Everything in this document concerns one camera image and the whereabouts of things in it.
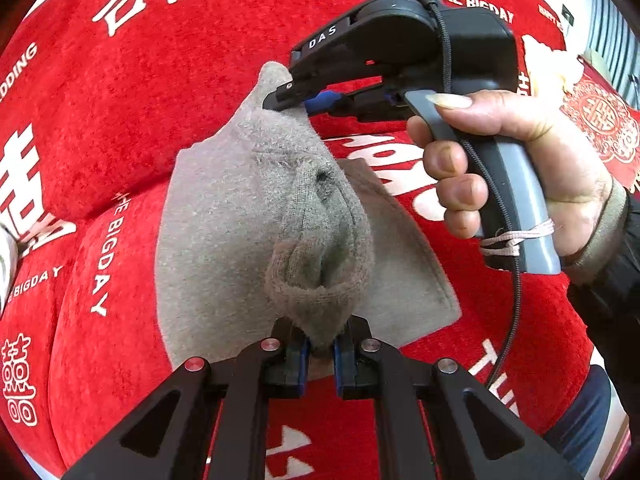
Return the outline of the dark sleeve forearm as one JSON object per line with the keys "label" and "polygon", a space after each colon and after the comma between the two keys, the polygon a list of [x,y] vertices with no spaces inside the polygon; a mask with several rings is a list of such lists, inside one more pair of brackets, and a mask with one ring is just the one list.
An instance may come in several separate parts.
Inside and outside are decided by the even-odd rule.
{"label": "dark sleeve forearm", "polygon": [[568,299],[587,325],[629,417],[639,416],[639,201],[615,182],[593,237],[565,269]]}

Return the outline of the person's right hand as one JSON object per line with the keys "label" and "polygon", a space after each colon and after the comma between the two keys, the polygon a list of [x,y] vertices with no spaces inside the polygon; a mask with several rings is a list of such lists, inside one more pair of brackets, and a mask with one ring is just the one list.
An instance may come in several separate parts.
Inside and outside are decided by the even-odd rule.
{"label": "person's right hand", "polygon": [[[585,249],[611,196],[614,179],[589,140],[564,114],[543,100],[502,90],[469,96],[432,94],[428,99],[451,127],[523,142],[555,224],[556,252],[567,258]],[[437,181],[447,229],[456,237],[472,237],[480,228],[480,208],[488,201],[487,183],[469,173],[462,146],[437,141],[422,118],[409,118],[407,131],[424,149],[424,169]]]}

